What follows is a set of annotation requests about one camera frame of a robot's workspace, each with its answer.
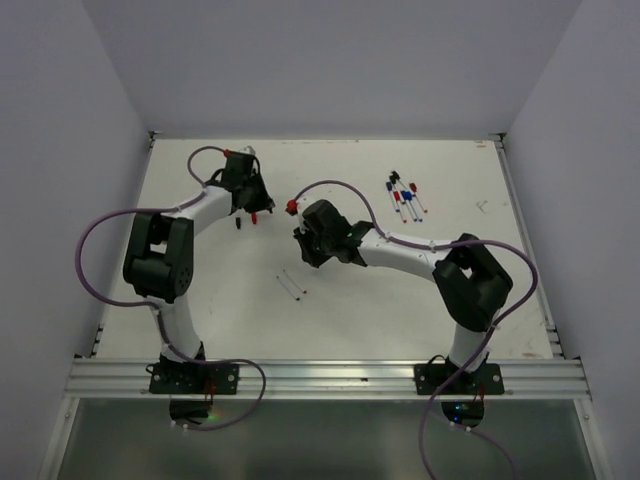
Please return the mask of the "black capped pen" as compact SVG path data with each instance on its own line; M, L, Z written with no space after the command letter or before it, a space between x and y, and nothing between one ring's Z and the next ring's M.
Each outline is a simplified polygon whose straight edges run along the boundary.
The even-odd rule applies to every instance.
M392 185L394 186L399 186L400 188L404 187L404 184L401 181L401 178L398 174L397 171L392 170L391 174L389 175L389 181L391 182Z
M289 287L286 285L286 283L280 278L280 276L276 276L276 280L278 281L278 283L283 287L283 289L286 291L286 293L291 296L295 301L300 301L300 297L294 293L292 290L289 289Z

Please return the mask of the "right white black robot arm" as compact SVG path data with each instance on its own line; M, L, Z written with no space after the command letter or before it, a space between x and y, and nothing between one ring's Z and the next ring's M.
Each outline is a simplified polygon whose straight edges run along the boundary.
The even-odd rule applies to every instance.
M298 219L293 236L302 260L314 268L332 258L360 267L384 267L433 282L455 322L445 379L468 392L481 380L482 342L513 288L509 274L482 245L444 251L419 250L408 240L384 238L369 221L348 222L327 200L290 200L286 212Z

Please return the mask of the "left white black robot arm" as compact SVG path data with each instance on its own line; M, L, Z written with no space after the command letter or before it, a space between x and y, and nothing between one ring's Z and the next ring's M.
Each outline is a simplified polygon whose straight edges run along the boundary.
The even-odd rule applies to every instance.
M177 363L172 379L185 392L208 379L204 345L196 333L188 299L195 272L195 239L239 210L271 213L269 195L255 151L215 149L225 165L204 181L195 198L175 207L135 211L124 265L124 281L150 308L161 337L160 357Z

